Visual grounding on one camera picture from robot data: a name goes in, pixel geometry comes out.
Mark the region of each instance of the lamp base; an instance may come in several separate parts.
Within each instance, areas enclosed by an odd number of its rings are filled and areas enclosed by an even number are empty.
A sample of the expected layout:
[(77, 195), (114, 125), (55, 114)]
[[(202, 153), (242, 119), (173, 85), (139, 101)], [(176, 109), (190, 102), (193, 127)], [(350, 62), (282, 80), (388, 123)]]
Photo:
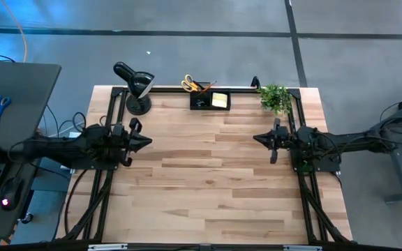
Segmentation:
[(143, 115), (151, 108), (151, 98), (148, 95), (145, 95), (143, 98), (137, 99), (130, 94), (126, 98), (125, 106), (132, 115)]

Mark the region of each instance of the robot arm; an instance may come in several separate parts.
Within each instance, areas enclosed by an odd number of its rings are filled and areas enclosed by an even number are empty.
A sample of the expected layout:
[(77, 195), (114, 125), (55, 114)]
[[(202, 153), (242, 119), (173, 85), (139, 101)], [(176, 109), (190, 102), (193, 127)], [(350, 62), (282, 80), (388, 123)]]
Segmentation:
[(73, 138), (50, 138), (36, 135), (23, 142), (27, 160), (47, 157), (73, 169), (116, 169), (117, 163), (131, 165), (129, 153), (137, 152), (152, 142), (139, 132), (142, 124), (131, 119), (130, 133), (120, 123), (112, 127), (94, 124)]
[(277, 149), (296, 149), (302, 160), (319, 160), (325, 156), (333, 156), (334, 162), (340, 162), (340, 155), (351, 151), (372, 151), (388, 153), (396, 148), (396, 144), (384, 139), (376, 130), (361, 133), (333, 135), (320, 132), (317, 128), (302, 126), (297, 132), (289, 133), (285, 126), (280, 126), (276, 119), (274, 128), (268, 133), (255, 135), (255, 140), (272, 150), (271, 164), (277, 161)]

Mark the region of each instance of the black desk lamp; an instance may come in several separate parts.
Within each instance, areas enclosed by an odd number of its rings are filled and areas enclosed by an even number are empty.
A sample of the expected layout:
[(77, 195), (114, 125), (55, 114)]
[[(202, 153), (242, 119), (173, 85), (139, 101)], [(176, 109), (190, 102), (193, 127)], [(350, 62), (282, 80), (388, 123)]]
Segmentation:
[(151, 108), (151, 99), (147, 95), (153, 86), (154, 75), (145, 72), (135, 72), (125, 63), (114, 65), (114, 72), (126, 81), (131, 95), (126, 99), (126, 109), (133, 115), (146, 114)]

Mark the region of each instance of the computer mouse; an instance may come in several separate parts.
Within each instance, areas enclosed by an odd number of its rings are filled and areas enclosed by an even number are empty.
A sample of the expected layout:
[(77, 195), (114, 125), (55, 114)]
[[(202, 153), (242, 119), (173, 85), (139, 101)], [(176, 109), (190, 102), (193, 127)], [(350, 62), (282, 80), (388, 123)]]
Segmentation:
[(23, 180), (18, 177), (8, 179), (1, 188), (0, 203), (3, 210), (13, 210), (21, 198)]

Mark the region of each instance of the orange scissors handle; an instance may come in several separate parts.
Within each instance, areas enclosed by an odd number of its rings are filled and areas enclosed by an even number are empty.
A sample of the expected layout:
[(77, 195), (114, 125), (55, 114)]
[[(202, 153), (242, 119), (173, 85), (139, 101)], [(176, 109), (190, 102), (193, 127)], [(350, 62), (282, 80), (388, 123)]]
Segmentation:
[(199, 91), (198, 86), (193, 82), (193, 78), (189, 74), (181, 81), (181, 86), (187, 92)]

